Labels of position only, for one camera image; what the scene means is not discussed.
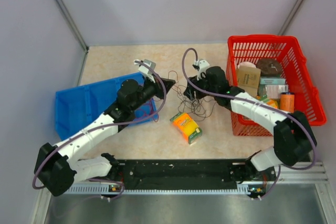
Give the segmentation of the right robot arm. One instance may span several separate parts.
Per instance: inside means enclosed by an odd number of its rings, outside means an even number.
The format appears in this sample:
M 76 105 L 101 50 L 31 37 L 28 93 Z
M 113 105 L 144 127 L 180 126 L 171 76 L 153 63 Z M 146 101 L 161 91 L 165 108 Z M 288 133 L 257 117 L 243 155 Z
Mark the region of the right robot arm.
M 304 113 L 275 109 L 253 98 L 243 89 L 231 86 L 219 66 L 201 67 L 194 63 L 197 75 L 187 77 L 185 95 L 191 99 L 213 97 L 218 105 L 245 116 L 265 128 L 274 138 L 273 146 L 250 157 L 245 174 L 252 180 L 277 165 L 294 167 L 309 153 L 316 152 L 317 141 Z

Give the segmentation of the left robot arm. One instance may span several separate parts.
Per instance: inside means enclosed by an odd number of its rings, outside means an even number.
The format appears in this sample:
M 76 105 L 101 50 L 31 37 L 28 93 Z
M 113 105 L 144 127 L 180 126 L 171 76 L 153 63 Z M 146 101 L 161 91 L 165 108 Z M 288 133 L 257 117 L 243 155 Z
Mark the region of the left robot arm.
M 119 174 L 116 159 L 103 153 L 92 159 L 83 159 L 83 155 L 108 137 L 121 132 L 130 124 L 137 122 L 135 111 L 153 97 L 166 99 L 175 80 L 167 78 L 144 78 L 140 85 L 134 79 L 121 83 L 116 100 L 102 112 L 91 124 L 67 140 L 55 145 L 44 144 L 38 152 L 32 186 L 47 188 L 55 197 L 65 193 L 73 184 L 95 178 L 105 177 L 114 180 Z

